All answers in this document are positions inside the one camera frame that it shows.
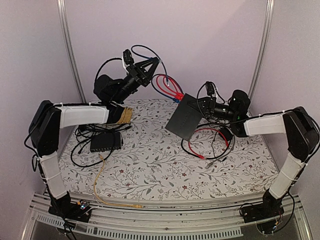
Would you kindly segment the black network switch box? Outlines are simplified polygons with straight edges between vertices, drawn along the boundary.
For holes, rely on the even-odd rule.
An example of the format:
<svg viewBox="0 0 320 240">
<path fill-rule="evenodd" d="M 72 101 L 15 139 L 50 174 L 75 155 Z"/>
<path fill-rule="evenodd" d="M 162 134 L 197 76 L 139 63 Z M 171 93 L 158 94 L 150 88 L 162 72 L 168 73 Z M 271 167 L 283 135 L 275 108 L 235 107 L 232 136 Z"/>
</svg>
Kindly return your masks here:
<svg viewBox="0 0 320 240">
<path fill-rule="evenodd" d="M 198 110 L 196 98 L 186 93 L 173 112 L 165 129 L 189 141 L 201 119 L 202 114 Z"/>
</svg>

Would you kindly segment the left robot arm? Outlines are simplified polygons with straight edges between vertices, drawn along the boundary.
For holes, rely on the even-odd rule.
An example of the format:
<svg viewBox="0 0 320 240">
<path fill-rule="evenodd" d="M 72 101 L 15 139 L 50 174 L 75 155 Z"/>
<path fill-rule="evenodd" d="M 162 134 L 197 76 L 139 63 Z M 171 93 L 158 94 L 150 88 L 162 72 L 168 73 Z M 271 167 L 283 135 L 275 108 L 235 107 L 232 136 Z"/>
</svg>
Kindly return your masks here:
<svg viewBox="0 0 320 240">
<path fill-rule="evenodd" d="M 40 103 L 28 129 L 28 147 L 39 159 L 40 173 L 50 194 L 57 201 L 55 209 L 63 216 L 74 213 L 74 205 L 64 197 L 68 194 L 59 167 L 58 149 L 62 129 L 88 124 L 117 124 L 125 116 L 124 101 L 139 87 L 147 87 L 160 63 L 158 57 L 134 62 L 131 57 L 121 57 L 126 75 L 112 79 L 97 73 L 94 94 L 99 103 L 58 103 L 49 100 Z"/>
</svg>

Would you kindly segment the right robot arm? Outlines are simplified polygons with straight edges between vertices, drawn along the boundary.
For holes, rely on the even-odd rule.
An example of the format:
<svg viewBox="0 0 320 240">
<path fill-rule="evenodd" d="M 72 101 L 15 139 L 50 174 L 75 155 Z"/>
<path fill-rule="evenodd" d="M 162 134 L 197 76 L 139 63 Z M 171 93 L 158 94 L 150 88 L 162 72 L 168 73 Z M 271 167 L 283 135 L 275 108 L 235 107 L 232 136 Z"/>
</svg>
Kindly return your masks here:
<svg viewBox="0 0 320 240">
<path fill-rule="evenodd" d="M 289 194 L 319 150 L 320 127 L 303 106 L 248 116 L 250 103 L 247 94 L 241 91 L 235 91 L 226 104 L 208 96 L 191 97 L 186 102 L 207 121 L 213 118 L 226 120 L 231 132 L 238 138 L 262 136 L 265 141 L 281 138 L 282 160 L 276 162 L 277 177 L 263 194 L 262 203 L 247 213 L 269 218 L 282 213 L 282 199 Z"/>
</svg>

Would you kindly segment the black ethernet cable teal boot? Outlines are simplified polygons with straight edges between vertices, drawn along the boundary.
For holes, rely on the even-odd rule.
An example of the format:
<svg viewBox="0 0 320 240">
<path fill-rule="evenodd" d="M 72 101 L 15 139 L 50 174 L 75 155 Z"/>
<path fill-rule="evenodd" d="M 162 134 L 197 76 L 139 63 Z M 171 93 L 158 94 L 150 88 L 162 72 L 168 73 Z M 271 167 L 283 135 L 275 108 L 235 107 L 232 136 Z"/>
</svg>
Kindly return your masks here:
<svg viewBox="0 0 320 240">
<path fill-rule="evenodd" d="M 222 126 L 204 123 L 197 126 L 189 141 L 182 139 L 181 145 L 184 150 L 194 157 L 202 160 L 215 160 L 227 153 L 231 141 L 219 135 Z"/>
</svg>

